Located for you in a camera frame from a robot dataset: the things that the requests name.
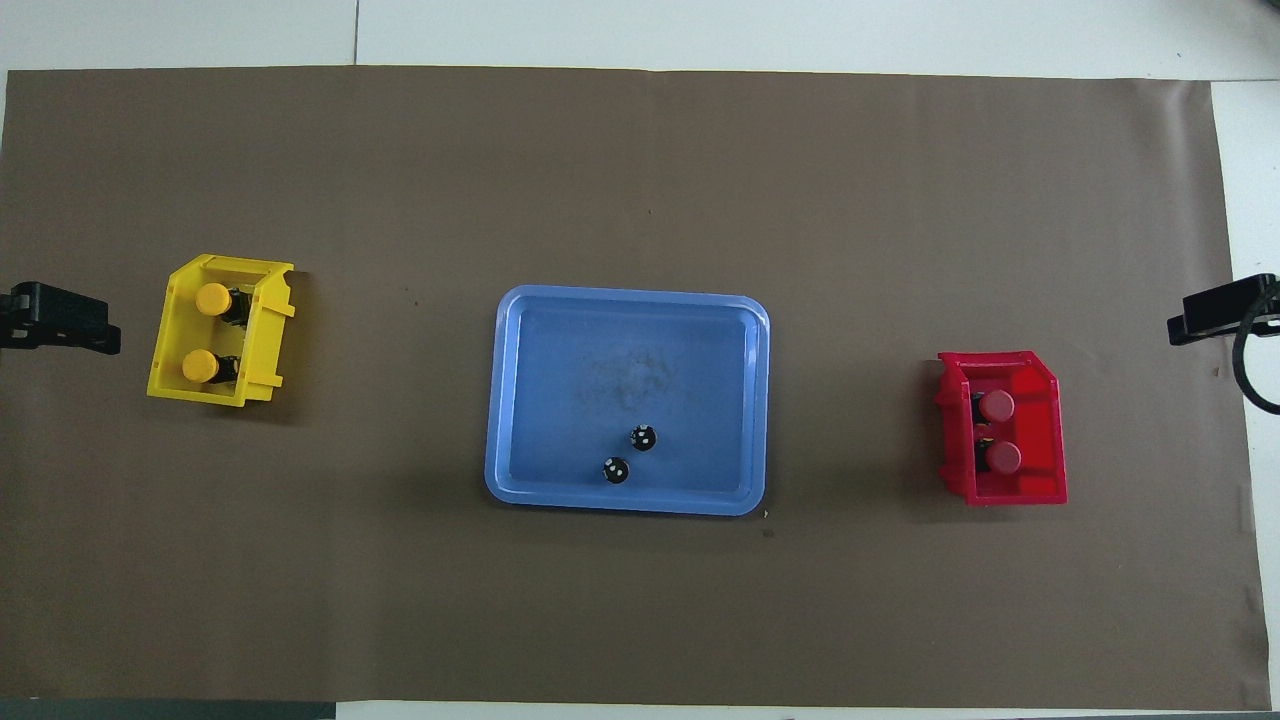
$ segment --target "red cap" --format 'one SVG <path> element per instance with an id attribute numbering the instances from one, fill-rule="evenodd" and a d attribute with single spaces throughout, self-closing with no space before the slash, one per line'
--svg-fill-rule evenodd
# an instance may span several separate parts
<path id="1" fill-rule="evenodd" d="M 978 400 L 978 411 L 992 423 L 1006 423 L 1014 416 L 1014 396 L 993 389 Z"/>
<path id="2" fill-rule="evenodd" d="M 986 452 L 987 466 L 1001 475 L 1012 475 L 1023 466 L 1023 451 L 1009 441 L 991 443 Z"/>

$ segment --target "yellow cap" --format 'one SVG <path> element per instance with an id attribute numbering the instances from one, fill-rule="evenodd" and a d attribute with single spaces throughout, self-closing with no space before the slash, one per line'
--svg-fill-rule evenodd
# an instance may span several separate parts
<path id="1" fill-rule="evenodd" d="M 196 309 L 205 315 L 221 315 L 232 309 L 232 293 L 223 283 L 206 283 L 196 291 Z"/>
<path id="2" fill-rule="evenodd" d="M 218 374 L 218 356 L 207 350 L 192 350 L 182 359 L 182 374 L 193 383 L 207 383 Z"/>

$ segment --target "black bracket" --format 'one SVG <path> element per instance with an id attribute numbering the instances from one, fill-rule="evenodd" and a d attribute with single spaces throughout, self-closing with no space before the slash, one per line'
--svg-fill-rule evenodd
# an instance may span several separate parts
<path id="1" fill-rule="evenodd" d="M 1280 282 L 1274 274 L 1260 274 L 1217 286 L 1183 299 L 1183 314 L 1170 318 L 1169 345 L 1187 345 L 1217 336 L 1235 336 L 1231 345 L 1231 372 L 1240 392 L 1254 406 L 1280 415 L 1280 404 L 1266 400 L 1244 370 L 1244 341 L 1249 334 L 1280 334 Z"/>
<path id="2" fill-rule="evenodd" d="M 106 322 L 106 302 L 38 282 L 0 295 L 0 347 L 41 345 L 120 352 L 120 328 Z"/>
<path id="3" fill-rule="evenodd" d="M 1169 319 L 1169 345 L 1235 334 L 1249 305 L 1275 283 L 1276 277 L 1267 273 L 1188 295 L 1183 299 L 1183 314 Z M 1249 332 L 1256 336 L 1280 334 L 1280 327 L 1267 324 L 1276 319 L 1280 319 L 1280 301 L 1274 300 L 1262 306 Z"/>

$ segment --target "black cable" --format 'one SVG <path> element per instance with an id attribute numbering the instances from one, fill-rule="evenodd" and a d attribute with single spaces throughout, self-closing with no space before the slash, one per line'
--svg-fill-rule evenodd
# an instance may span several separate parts
<path id="1" fill-rule="evenodd" d="M 1231 346 L 1231 372 L 1235 374 L 1235 384 L 1240 386 L 1240 392 L 1244 393 L 1244 397 L 1249 398 L 1249 402 L 1272 415 L 1280 415 L 1280 405 L 1262 397 L 1253 388 L 1249 375 L 1244 372 L 1244 341 L 1249 338 L 1253 323 L 1262 314 L 1262 309 L 1277 299 L 1280 299 L 1280 282 L 1272 283 L 1271 287 L 1258 293 L 1257 300 L 1253 301 L 1253 305 L 1249 305 L 1249 309 L 1244 313 L 1244 318 L 1240 319 L 1240 327 L 1235 331 L 1235 345 Z"/>

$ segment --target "red bin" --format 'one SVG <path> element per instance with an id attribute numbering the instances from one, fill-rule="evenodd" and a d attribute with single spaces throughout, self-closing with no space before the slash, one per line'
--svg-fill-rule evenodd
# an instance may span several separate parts
<path id="1" fill-rule="evenodd" d="M 1057 378 L 1028 350 L 940 352 L 947 488 L 969 505 L 1066 502 Z"/>

